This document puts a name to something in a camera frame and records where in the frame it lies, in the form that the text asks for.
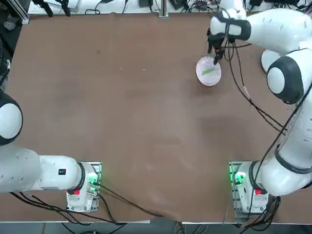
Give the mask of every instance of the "green object on plate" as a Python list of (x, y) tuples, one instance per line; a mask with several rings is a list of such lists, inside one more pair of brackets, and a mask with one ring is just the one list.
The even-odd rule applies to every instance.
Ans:
[(214, 70), (214, 68), (207, 69), (207, 70), (203, 71), (203, 72), (201, 73), (201, 75), (208, 74), (208, 73), (212, 72), (213, 70)]

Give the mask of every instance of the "brown mat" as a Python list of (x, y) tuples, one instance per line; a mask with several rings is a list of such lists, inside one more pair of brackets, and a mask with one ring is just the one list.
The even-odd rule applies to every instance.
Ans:
[[(206, 14), (32, 19), (23, 26), (9, 78), (8, 93), (24, 113), (16, 144), (100, 160), (107, 186), (166, 217), (223, 222), (229, 160), (260, 159), (277, 132), (242, 98), (226, 61), (217, 86), (197, 81), (208, 27)], [(290, 107), (270, 93), (262, 51), (240, 49), (245, 83), (254, 101), (284, 122)], [(276, 221), (311, 223), (311, 195), (282, 197)], [(65, 192), (39, 196), (66, 202)], [(107, 199), (117, 220), (151, 218)], [(1, 220), (62, 220), (9, 195), (0, 201)], [(98, 215), (107, 217), (104, 207)], [(232, 209), (227, 221), (235, 221)]]

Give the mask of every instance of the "black cable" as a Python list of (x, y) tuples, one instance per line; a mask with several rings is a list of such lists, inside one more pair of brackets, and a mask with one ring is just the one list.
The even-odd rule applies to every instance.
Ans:
[(85, 10), (84, 14), (86, 15), (88, 11), (94, 11), (94, 13), (95, 13), (96, 15), (100, 15), (101, 12), (100, 12), (99, 10), (97, 10), (97, 7), (98, 7), (98, 5), (100, 5), (101, 3), (103, 3), (103, 1), (99, 1), (94, 9), (87, 9), (87, 10)]
[[(270, 116), (269, 114), (267, 114), (265, 111), (263, 111), (262, 109), (260, 109), (257, 105), (255, 105), (254, 103), (253, 103), (253, 101), (249, 98), (249, 97), (247, 97), (245, 94), (244, 94), (244, 92), (241, 90), (241, 88), (239, 87), (239, 85), (238, 85), (238, 83), (237, 83), (237, 81), (236, 81), (236, 78), (235, 78), (235, 75), (234, 75), (234, 72), (233, 72), (233, 67), (232, 67), (232, 58), (233, 58), (233, 55), (234, 55), (234, 48), (235, 48), (235, 46), (236, 46), (236, 43), (233, 43), (233, 46), (232, 47), (230, 47), (229, 46), (229, 44), (228, 44), (228, 56), (229, 56), (229, 58), (226, 58), (226, 53), (224, 54), (224, 58), (225, 58), (225, 60), (226, 61), (228, 61), (229, 62), (229, 65), (230, 65), (230, 70), (231, 70), (231, 73), (232, 73), (232, 77), (233, 77), (233, 80), (234, 80), (234, 83), (235, 83), (235, 85), (236, 85), (236, 87), (237, 87), (237, 89), (239, 90), (239, 92), (241, 93), (241, 95), (250, 103), (250, 105), (252, 105), (256, 110), (257, 110), (257, 112), (260, 114), (260, 116), (268, 123), (268, 124), (270, 124), (270, 126), (272, 126), (275, 130), (277, 130), (277, 131), (279, 131), (279, 129), (277, 129), (271, 122), (269, 122), (266, 118), (265, 118), (265, 116), (264, 115), (266, 115), (268, 118), (270, 118), (271, 120), (273, 120), (275, 123), (277, 123), (280, 127), (283, 127), (283, 125), (282, 124), (280, 124), (277, 120), (275, 120), (272, 116)], [(241, 80), (243, 80), (243, 77), (242, 77), (242, 72), (241, 72), (241, 63), (240, 63), (240, 59), (239, 59), (239, 55), (237, 56), (237, 58), (238, 58), (238, 64), (239, 64), (239, 70), (240, 70), (240, 75), (241, 75)]]
[(217, 10), (219, 10), (219, 4), (216, 2), (216, 0), (214, 0), (214, 2), (216, 3)]
[(20, 194), (24, 199), (26, 199), (26, 200), (29, 201), (29, 202), (32, 202), (32, 203), (35, 203), (35, 204), (38, 204), (38, 205), (45, 205), (45, 206), (51, 208), (53, 211), (55, 211), (55, 212), (57, 212), (58, 214), (60, 214), (61, 216), (63, 216), (63, 217), (64, 217), (66, 220), (68, 220), (70, 223), (80, 224), (80, 225), (82, 225), (82, 226), (89, 226), (89, 225), (90, 225), (90, 223), (89, 223), (89, 224), (86, 224), (86, 223), (81, 223), (81, 222), (79, 222), (72, 214), (66, 212), (75, 222), (71, 221), (68, 217), (66, 217), (66, 216), (63, 215), (60, 211), (57, 210), (59, 207), (49, 205), (49, 204), (43, 202), (42, 200), (40, 200), (39, 198), (37, 198), (36, 196), (32, 196), (32, 197), (35, 198), (35, 199), (37, 199), (40, 203), (39, 203), (39, 202), (36, 202), (36, 201), (34, 201), (34, 200), (30, 199), (30, 198), (28, 198), (28, 197), (25, 196), (25, 194), (23, 194), (22, 192), (20, 192), (19, 194)]
[(82, 232), (82, 233), (80, 233), (80, 234), (102, 234), (102, 233), (100, 233), (100, 232), (98, 232), (98, 231), (95, 231), (95, 230), (88, 230), (88, 231), (84, 231), (84, 232)]
[[(245, 87), (245, 83), (244, 83), (244, 79), (243, 79), (243, 73), (242, 73), (242, 66), (241, 66), (241, 62), (240, 62), (240, 57), (239, 57), (239, 53), (238, 53), (238, 50), (237, 50), (237, 47), (236, 47), (236, 43), (234, 42), (233, 43), (233, 46), (235, 47), (235, 50), (236, 50), (236, 55), (237, 55), (237, 60), (238, 60), (238, 65), (239, 65), (239, 73), (240, 73), (240, 78), (241, 78), (241, 82), (242, 82), (242, 85), (243, 87)], [(279, 131), (278, 128), (276, 128), (271, 122), (269, 122), (269, 120), (267, 120), (263, 114), (265, 114), (266, 116), (268, 116), (270, 119), (272, 119), (275, 123), (277, 123), (280, 127), (283, 127), (283, 125), (281, 125), (279, 122), (277, 122), (274, 118), (272, 118), (270, 115), (268, 115), (266, 112), (264, 112), (263, 110), (261, 110), (260, 108), (258, 107), (255, 107), (256, 110), (258, 111), (258, 113), (261, 115), (261, 117), (271, 126), (273, 127), (275, 130)]]
[(64, 228), (66, 228), (70, 233), (76, 234), (74, 231), (70, 230), (64, 223), (61, 223), (61, 225), (63, 225)]
[(239, 46), (236, 46), (236, 48), (243, 48), (243, 47), (247, 47), (247, 46), (250, 46), (252, 45), (251, 43), (248, 43), (248, 44), (245, 44), (245, 45), (239, 45)]
[[(115, 233), (115, 232), (117, 232), (119, 229), (121, 229), (121, 228), (123, 228), (124, 226), (126, 226), (127, 224), (126, 223), (124, 223), (122, 226), (120, 226), (120, 227), (118, 227), (118, 228), (116, 228), (115, 230), (112, 230), (110, 233), (108, 233), (108, 234), (113, 234), (113, 233)], [(91, 230), (89, 230), (89, 231), (84, 231), (84, 232), (82, 232), (82, 233), (80, 233), (80, 234), (102, 234), (102, 233), (100, 233), (100, 232), (98, 232), (98, 231), (91, 231)]]
[[(271, 207), (271, 205), (275, 202), (275, 206), (274, 206), (274, 209), (272, 211), (272, 214), (269, 216), (268, 219), (265, 219), (265, 218), (262, 218), (261, 221), (257, 222), (258, 219)], [(251, 224), (247, 225), (244, 227), (244, 230), (241, 231), (239, 234), (242, 234), (244, 233), (246, 230), (248, 230), (249, 228), (255, 230), (255, 231), (258, 231), (258, 232), (262, 232), (266, 229), (269, 228), (269, 226), (271, 225), (272, 221), (273, 221), (273, 218), (274, 218), (274, 215), (276, 214), (276, 211), (277, 209), (279, 208), (279, 205), (280, 205), (280, 202), (281, 202), (281, 197), (280, 196), (277, 196), (275, 197), (272, 202), (270, 203), (270, 205), (268, 205), (268, 207), (258, 216), (258, 218)], [(261, 226), (261, 225), (264, 225), (264, 224), (267, 224), (267, 226), (263, 229), (256, 229), (254, 228), (255, 226)]]
[(156, 214), (156, 213), (150, 212), (150, 211), (148, 211), (148, 210), (146, 210), (146, 209), (144, 209), (144, 208), (142, 208), (142, 207), (136, 205), (135, 203), (133, 203), (133, 202), (131, 202), (131, 201), (125, 199), (124, 197), (122, 197), (121, 195), (115, 193), (113, 190), (111, 190), (111, 189), (105, 187), (104, 185), (101, 185), (101, 184), (99, 184), (99, 183), (93, 183), (93, 184), (94, 184), (94, 185), (97, 185), (97, 186), (100, 186), (100, 187), (102, 187), (102, 188), (104, 188), (104, 189), (106, 189), (107, 191), (111, 192), (111, 193), (114, 194), (115, 196), (119, 197), (120, 199), (124, 200), (125, 202), (129, 203), (130, 205), (132, 205), (132, 206), (138, 208), (139, 210), (141, 210), (141, 211), (143, 211), (143, 212), (145, 212), (145, 213), (147, 213), (147, 214), (149, 214), (149, 215), (153, 215), (153, 216), (155, 216), (155, 217), (163, 217), (163, 216), (160, 215), (160, 214)]
[(208, 229), (208, 224), (205, 226), (205, 228), (201, 231), (199, 234), (204, 234), (204, 232)]
[(107, 214), (108, 214), (109, 218), (111, 219), (111, 221), (112, 221), (114, 224), (116, 224), (116, 225), (123, 225), (123, 223), (118, 223), (118, 222), (113, 218), (112, 213), (111, 213), (111, 211), (110, 211), (110, 209), (109, 209), (109, 207), (108, 207), (108, 204), (107, 204), (105, 198), (104, 198), (101, 194), (98, 194), (98, 197), (99, 197), (99, 198), (103, 201), (103, 203), (105, 204)]
[(178, 225), (180, 226), (180, 230), (182, 230), (183, 234), (185, 234), (184, 228), (182, 227), (182, 224), (178, 222)]
[(125, 6), (123, 7), (122, 14), (124, 14), (124, 13), (125, 13), (127, 3), (128, 3), (128, 0), (125, 0)]
[(192, 232), (192, 234), (195, 234), (200, 227), (201, 227), (201, 224), (199, 224), (199, 226)]
[[(46, 207), (44, 205), (38, 205), (38, 204), (34, 204), (32, 202), (29, 202), (21, 197), (19, 197), (17, 194), (15, 193), (10, 193), (11, 195), (13, 195), (15, 198), (17, 198), (18, 200), (28, 204), (28, 205), (31, 205), (31, 206), (35, 206), (35, 207), (39, 207), (39, 208), (42, 208), (42, 209), (45, 209), (45, 210), (48, 210), (48, 211), (55, 211), (54, 209), (51, 209), (49, 207)], [(101, 221), (104, 221), (104, 222), (109, 222), (109, 223), (113, 223), (112, 221), (110, 220), (107, 220), (107, 219), (104, 219), (104, 218), (100, 218), (100, 217), (96, 217), (96, 216), (92, 216), (92, 215), (89, 215), (89, 214), (86, 214), (86, 213), (81, 213), (81, 212), (76, 212), (76, 211), (70, 211), (70, 210), (64, 210), (64, 209), (61, 209), (61, 208), (57, 208), (57, 211), (60, 211), (60, 212), (65, 212), (65, 213), (74, 213), (74, 214), (78, 214), (78, 215), (82, 215), (82, 216), (85, 216), (85, 217), (89, 217), (89, 218), (94, 218), (94, 219), (97, 219), (97, 220), (101, 220)]]
[(120, 228), (123, 228), (124, 226), (126, 226), (126, 223), (125, 223), (125, 224), (123, 224), (122, 226), (120, 226), (120, 227), (116, 228), (115, 230), (111, 231), (111, 232), (110, 232), (110, 233), (108, 233), (108, 234), (113, 234), (113, 233), (117, 232)]

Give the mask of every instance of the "red button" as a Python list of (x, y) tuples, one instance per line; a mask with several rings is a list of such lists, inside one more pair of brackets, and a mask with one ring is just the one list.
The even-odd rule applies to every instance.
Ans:
[(255, 194), (257, 194), (257, 195), (261, 194), (261, 190), (260, 190), (260, 189), (255, 189), (254, 192), (255, 192)]

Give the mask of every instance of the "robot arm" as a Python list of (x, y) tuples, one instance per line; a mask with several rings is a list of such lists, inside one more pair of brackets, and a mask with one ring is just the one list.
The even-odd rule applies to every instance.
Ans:
[[(277, 52), (281, 57), (268, 69), (268, 87), (286, 104), (298, 103), (312, 82), (311, 18), (289, 9), (272, 9), (246, 17), (240, 0), (225, 5), (212, 17), (209, 30), (208, 53), (216, 47), (215, 63), (220, 59), (219, 44), (224, 38), (229, 42), (240, 39)], [(244, 162), (239, 167), (238, 175), (245, 175), (237, 185), (243, 211), (261, 213), (268, 193), (287, 195), (310, 185), (311, 155), (312, 94), (308, 94), (283, 142), (261, 165), (256, 181), (259, 162)], [(249, 208), (252, 197), (253, 206)]]
[(208, 36), (210, 48), (226, 37), (230, 42), (239, 39), (286, 55), (302, 48), (312, 49), (311, 31), (311, 18), (301, 12), (272, 9), (246, 17), (241, 1), (234, 0), (232, 8), (214, 14)]
[(28, 190), (66, 190), (67, 208), (93, 212), (98, 202), (99, 176), (90, 163), (67, 156), (42, 156), (10, 144), (21, 132), (20, 106), (0, 90), (0, 193)]

